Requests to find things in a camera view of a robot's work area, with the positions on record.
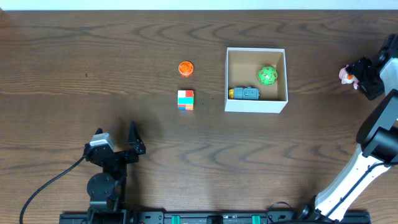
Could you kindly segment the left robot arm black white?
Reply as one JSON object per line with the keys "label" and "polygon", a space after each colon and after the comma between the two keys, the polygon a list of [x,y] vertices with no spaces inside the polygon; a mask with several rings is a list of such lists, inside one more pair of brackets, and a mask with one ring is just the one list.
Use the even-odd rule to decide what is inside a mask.
{"label": "left robot arm black white", "polygon": [[135,122],[131,123],[127,143],[128,150],[114,151],[115,143],[110,134],[99,128],[91,141],[85,144],[83,156],[86,161],[103,169],[87,183],[90,210],[116,211],[125,202],[127,165],[138,162],[139,156],[146,153]]}

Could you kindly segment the multicoloured block cube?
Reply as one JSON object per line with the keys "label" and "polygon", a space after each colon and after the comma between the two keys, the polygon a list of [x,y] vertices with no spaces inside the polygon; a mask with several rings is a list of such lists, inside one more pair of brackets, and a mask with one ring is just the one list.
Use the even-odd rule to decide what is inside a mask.
{"label": "multicoloured block cube", "polygon": [[177,92],[177,106],[180,110],[192,111],[194,106],[194,91],[179,90]]}

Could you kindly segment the orange round gear toy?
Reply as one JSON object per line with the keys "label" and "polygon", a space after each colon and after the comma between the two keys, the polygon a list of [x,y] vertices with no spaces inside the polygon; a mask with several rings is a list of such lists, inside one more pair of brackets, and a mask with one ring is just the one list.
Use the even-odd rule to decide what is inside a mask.
{"label": "orange round gear toy", "polygon": [[178,71],[183,77],[190,77],[194,71],[194,65],[190,61],[182,61],[178,65]]}

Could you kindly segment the green polyhedral dice ball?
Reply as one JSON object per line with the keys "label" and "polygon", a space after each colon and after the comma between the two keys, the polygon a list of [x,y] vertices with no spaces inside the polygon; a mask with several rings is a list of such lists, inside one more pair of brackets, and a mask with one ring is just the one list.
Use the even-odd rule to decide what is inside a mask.
{"label": "green polyhedral dice ball", "polygon": [[264,86],[270,86],[276,83],[278,78],[277,70],[273,66],[262,67],[257,73],[257,80]]}

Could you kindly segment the grey yellow toy truck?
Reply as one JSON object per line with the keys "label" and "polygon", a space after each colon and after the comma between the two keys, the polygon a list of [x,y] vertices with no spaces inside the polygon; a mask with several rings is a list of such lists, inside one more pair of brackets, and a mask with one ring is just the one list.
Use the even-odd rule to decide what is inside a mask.
{"label": "grey yellow toy truck", "polygon": [[252,87],[237,87],[228,91],[228,98],[232,100],[258,100],[259,90]]}

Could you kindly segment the white cardboard box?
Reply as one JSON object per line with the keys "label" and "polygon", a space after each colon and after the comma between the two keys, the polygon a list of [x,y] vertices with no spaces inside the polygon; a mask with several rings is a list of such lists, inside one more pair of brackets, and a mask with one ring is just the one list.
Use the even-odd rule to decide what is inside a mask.
{"label": "white cardboard box", "polygon": [[[277,78],[263,85],[262,68],[276,69]],[[284,49],[228,47],[225,60],[224,110],[226,112],[280,113],[289,101]],[[258,99],[237,99],[236,88],[257,89]]]}

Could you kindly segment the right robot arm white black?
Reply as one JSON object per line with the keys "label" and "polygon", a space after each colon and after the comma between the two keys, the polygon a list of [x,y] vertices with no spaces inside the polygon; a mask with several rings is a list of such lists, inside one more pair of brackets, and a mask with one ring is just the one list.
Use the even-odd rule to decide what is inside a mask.
{"label": "right robot arm white black", "polygon": [[366,57],[339,72],[343,84],[369,100],[385,98],[361,125],[352,158],[337,178],[316,195],[297,219],[341,222],[349,206],[379,175],[397,165],[397,34],[389,34],[373,60]]}

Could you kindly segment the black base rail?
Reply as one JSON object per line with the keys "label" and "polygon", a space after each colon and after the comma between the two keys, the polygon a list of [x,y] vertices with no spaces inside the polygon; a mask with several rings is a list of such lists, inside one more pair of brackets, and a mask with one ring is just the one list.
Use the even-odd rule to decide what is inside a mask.
{"label": "black base rail", "polygon": [[273,224],[273,223],[320,223],[319,220],[295,220],[292,211],[269,213],[164,213],[142,212],[127,214],[64,213],[61,224],[127,223],[127,224]]}

